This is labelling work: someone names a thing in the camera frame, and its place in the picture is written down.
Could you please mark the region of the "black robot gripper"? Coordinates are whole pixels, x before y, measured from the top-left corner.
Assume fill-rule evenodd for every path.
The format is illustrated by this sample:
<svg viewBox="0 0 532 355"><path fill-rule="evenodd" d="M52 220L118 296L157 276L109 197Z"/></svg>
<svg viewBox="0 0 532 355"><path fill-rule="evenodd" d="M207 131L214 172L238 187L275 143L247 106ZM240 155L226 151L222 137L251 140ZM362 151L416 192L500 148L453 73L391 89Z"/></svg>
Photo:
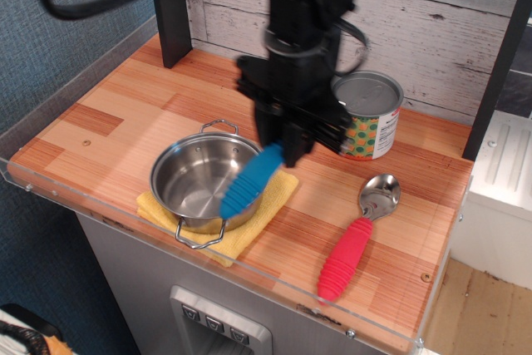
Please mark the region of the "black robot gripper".
<svg viewBox="0 0 532 355"><path fill-rule="evenodd" d="M266 59L237 59L238 90L254 102L259 143L263 149L283 144L287 168L315 142L341 152L351 117L332 91L338 50L338 45L291 55L270 50Z"/></svg>

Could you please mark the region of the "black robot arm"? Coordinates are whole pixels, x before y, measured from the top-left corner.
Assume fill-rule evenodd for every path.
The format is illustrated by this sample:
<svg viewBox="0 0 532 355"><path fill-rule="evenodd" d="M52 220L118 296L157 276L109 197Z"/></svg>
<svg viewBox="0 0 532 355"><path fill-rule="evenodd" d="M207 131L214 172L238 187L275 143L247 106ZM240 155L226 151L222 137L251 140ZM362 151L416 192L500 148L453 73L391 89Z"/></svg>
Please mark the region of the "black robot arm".
<svg viewBox="0 0 532 355"><path fill-rule="evenodd" d="M239 91L254 102L262 147L293 168L317 142L339 152L350 116L333 95L343 15L353 0L268 0L266 58L243 56Z"/></svg>

